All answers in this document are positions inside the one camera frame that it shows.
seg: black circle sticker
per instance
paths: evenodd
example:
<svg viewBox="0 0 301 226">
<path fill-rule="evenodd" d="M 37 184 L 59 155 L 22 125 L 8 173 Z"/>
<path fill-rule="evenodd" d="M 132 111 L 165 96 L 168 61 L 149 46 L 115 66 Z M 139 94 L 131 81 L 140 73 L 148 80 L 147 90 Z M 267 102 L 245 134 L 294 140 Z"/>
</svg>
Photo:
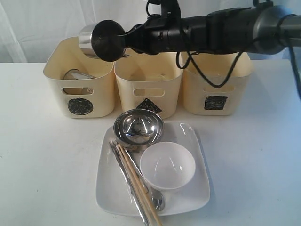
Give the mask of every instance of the black circle sticker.
<svg viewBox="0 0 301 226">
<path fill-rule="evenodd" d="M 76 98 L 69 100 L 68 109 L 72 114 L 85 115 L 93 111 L 93 104 L 89 100 Z"/>
</svg>

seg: black square sticker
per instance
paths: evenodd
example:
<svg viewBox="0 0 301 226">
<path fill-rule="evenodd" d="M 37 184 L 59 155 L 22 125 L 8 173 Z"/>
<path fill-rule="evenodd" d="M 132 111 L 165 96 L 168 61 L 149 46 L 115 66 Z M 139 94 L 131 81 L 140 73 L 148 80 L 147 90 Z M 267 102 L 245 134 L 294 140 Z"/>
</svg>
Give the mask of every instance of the black square sticker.
<svg viewBox="0 0 301 226">
<path fill-rule="evenodd" d="M 205 100 L 205 110 L 222 110 L 225 107 L 225 96 L 208 96 Z"/>
</svg>

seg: bin handle hole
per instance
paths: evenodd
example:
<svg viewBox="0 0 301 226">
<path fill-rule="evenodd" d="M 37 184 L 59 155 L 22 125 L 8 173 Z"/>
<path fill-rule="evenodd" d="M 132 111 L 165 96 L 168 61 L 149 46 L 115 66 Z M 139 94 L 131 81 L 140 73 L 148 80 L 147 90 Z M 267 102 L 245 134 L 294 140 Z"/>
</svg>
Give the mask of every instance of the bin handle hole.
<svg viewBox="0 0 301 226">
<path fill-rule="evenodd" d="M 206 93 L 232 93 L 235 90 L 235 86 L 233 85 L 225 85 L 221 88 L 214 88 L 211 86 L 207 86 L 203 88 Z"/>
<path fill-rule="evenodd" d="M 135 97 L 163 97 L 165 91 L 161 88 L 134 89 L 133 95 Z"/>
<path fill-rule="evenodd" d="M 89 87 L 62 88 L 61 91 L 66 95 L 92 95 L 94 93 L 93 88 Z"/>
</svg>

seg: white ceramic bowl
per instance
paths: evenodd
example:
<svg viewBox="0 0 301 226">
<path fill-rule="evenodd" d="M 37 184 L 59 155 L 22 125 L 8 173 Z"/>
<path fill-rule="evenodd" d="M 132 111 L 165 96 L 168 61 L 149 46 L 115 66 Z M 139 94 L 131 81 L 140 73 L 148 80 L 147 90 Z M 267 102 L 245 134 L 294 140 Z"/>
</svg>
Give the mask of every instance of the white ceramic bowl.
<svg viewBox="0 0 301 226">
<path fill-rule="evenodd" d="M 196 163 L 185 147 L 172 142 L 159 142 L 143 152 L 140 169 L 152 187 L 168 191 L 186 185 L 194 175 Z"/>
</svg>

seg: wooden chopstick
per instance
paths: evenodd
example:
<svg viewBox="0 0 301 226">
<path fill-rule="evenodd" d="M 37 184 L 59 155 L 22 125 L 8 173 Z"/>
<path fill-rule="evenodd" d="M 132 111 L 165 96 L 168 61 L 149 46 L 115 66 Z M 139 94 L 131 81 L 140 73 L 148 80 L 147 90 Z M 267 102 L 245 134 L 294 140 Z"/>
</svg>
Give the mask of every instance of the wooden chopstick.
<svg viewBox="0 0 301 226">
<path fill-rule="evenodd" d="M 131 174 L 132 176 L 134 177 L 134 181 L 136 182 L 136 185 L 138 185 L 138 188 L 140 190 L 140 193 L 142 194 L 143 196 L 143 200 L 146 201 L 147 205 L 148 205 L 148 208 L 150 209 L 153 217 L 155 218 L 156 222 L 157 222 L 157 225 L 158 226 L 162 226 L 162 223 L 159 219 L 159 216 L 157 214 L 157 211 L 151 201 L 151 199 L 149 198 L 149 196 L 145 193 L 145 189 L 143 188 L 142 184 L 141 184 L 141 181 L 139 180 L 134 168 L 133 168 L 133 165 L 130 163 L 130 160 L 128 159 L 128 156 L 126 154 L 126 151 L 124 150 L 124 148 L 121 146 L 121 145 L 118 145 L 118 149 L 121 151 L 122 153 L 122 156 L 123 158 L 125 159 L 126 161 L 126 165 L 128 166 L 128 168 L 130 169 L 131 171 Z"/>
<path fill-rule="evenodd" d="M 149 210 L 148 210 L 148 208 L 147 208 L 147 203 L 146 203 L 146 201 L 145 201 L 145 199 L 144 199 L 144 197 L 143 197 L 144 191 L 141 191 L 141 190 L 139 189 L 139 185 L 137 184 L 137 181 L 135 180 L 135 178 L 134 178 L 134 176 L 133 176 L 133 173 L 132 173 L 132 171 L 130 170 L 129 165 L 128 165 L 126 159 L 124 158 L 124 156 L 123 156 L 123 154 L 122 154 L 121 148 L 120 148 L 119 146 L 116 146 L 116 149 L 117 149 L 117 151 L 118 151 L 118 153 L 119 153 L 119 156 L 120 156 L 121 161 L 124 163 L 124 167 L 125 167 L 125 169 L 126 169 L 126 171 L 127 171 L 128 176 L 130 177 L 130 180 L 131 180 L 131 182 L 132 182 L 133 188 L 134 188 L 135 193 L 137 194 L 138 199 L 139 199 L 139 201 L 140 201 L 140 203 L 141 203 L 141 205 L 142 205 L 142 209 L 143 209 L 144 212 L 145 212 L 145 215 L 146 215 L 146 217 L 147 217 L 147 220 L 148 220 L 150 226 L 152 226 L 152 225 L 154 225 L 154 224 L 153 224 L 153 221 L 152 221 L 151 214 L 149 213 Z"/>
</svg>

